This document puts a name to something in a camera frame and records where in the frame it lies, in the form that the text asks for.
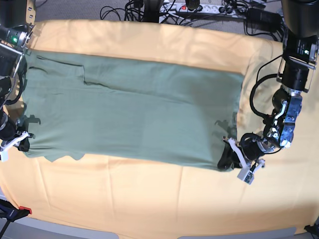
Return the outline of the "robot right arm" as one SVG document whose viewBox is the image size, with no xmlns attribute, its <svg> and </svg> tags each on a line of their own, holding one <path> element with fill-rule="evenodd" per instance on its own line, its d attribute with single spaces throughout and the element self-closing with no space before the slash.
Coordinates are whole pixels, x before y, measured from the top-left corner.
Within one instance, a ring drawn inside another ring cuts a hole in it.
<svg viewBox="0 0 319 239">
<path fill-rule="evenodd" d="M 24 54 L 34 25 L 26 20 L 27 11 L 33 11 L 26 0 L 0 2 L 0 151 L 11 147 L 29 150 L 28 140 L 33 137 L 20 121 L 14 122 L 4 106 L 16 104 L 23 92 L 26 73 Z"/>
</svg>

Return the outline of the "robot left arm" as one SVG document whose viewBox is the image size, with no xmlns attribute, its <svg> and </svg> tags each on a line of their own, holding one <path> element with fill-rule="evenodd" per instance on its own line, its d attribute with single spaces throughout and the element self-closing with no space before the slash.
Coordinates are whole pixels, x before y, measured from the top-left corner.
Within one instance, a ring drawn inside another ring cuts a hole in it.
<svg viewBox="0 0 319 239">
<path fill-rule="evenodd" d="M 316 68 L 319 51 L 319 2 L 317 0 L 282 1 L 283 17 L 288 28 L 283 41 L 283 72 L 257 78 L 249 103 L 252 112 L 261 117 L 265 125 L 262 132 L 245 133 L 231 146 L 226 143 L 217 164 L 219 170 L 245 168 L 253 162 L 253 169 L 260 166 L 262 156 L 288 148 L 294 138 L 297 116 L 302 109 L 302 92 L 308 92 L 306 82 L 310 69 Z M 281 87 L 272 97 L 272 113 L 265 114 L 254 106 L 254 96 L 260 84 L 275 78 Z"/>
</svg>

